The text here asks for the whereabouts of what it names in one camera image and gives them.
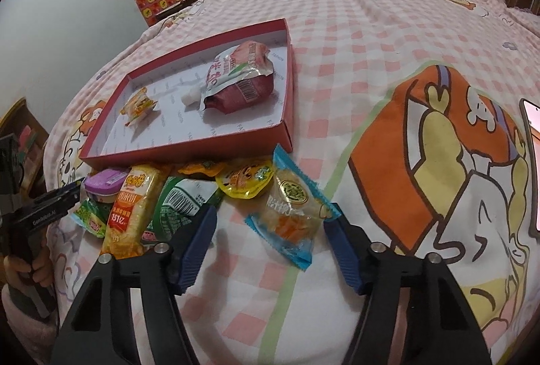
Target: box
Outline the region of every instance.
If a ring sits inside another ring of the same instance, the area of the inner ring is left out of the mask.
[[[262,103],[232,114],[186,108],[180,97],[203,84],[223,50],[254,40],[268,46],[274,92]],[[284,19],[231,30],[195,42],[135,69],[118,85],[91,130],[79,157],[95,169],[137,163],[184,163],[271,155],[277,143],[293,149],[293,53]],[[120,109],[146,86],[158,100],[145,119],[125,126]]]

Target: bedsheet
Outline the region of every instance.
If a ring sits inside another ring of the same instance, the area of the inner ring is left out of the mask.
[[[540,103],[540,23],[503,0],[199,0],[81,89],[47,144],[48,188],[87,174],[78,150],[126,73],[276,18],[287,20],[295,57],[294,160],[372,240],[439,252],[497,363],[540,302],[540,250],[527,233],[534,160],[518,108],[521,98]],[[341,363],[363,298],[341,279],[322,230],[305,272],[253,233],[244,218],[259,202],[222,204],[216,245],[178,298],[199,361]],[[67,217],[48,237],[63,320],[101,241]],[[152,363],[132,295],[141,361]]]

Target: blue snack wrapper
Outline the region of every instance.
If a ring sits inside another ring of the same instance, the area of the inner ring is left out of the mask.
[[[313,237],[323,220],[339,212],[281,145],[274,149],[274,184],[263,211],[246,224],[305,271],[312,262]]]

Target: blue gripper pad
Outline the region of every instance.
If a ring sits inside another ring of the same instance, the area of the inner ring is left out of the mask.
[[[178,279],[182,293],[195,284],[217,224],[218,212],[214,206],[210,206],[182,258],[182,271]]]
[[[338,220],[332,220],[323,222],[323,226],[325,228],[326,237],[328,238],[337,259],[337,264],[339,264],[341,273],[345,278],[345,282],[352,287],[356,293],[360,293],[362,288],[360,263],[341,224]]]

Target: green package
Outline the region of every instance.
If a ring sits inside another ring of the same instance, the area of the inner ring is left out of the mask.
[[[204,203],[216,207],[223,192],[215,181],[169,176],[161,190],[154,216],[142,235],[142,243],[166,242],[183,225],[190,224]]]
[[[112,203],[85,199],[70,217],[85,230],[99,238],[105,238],[107,221],[112,210]]]

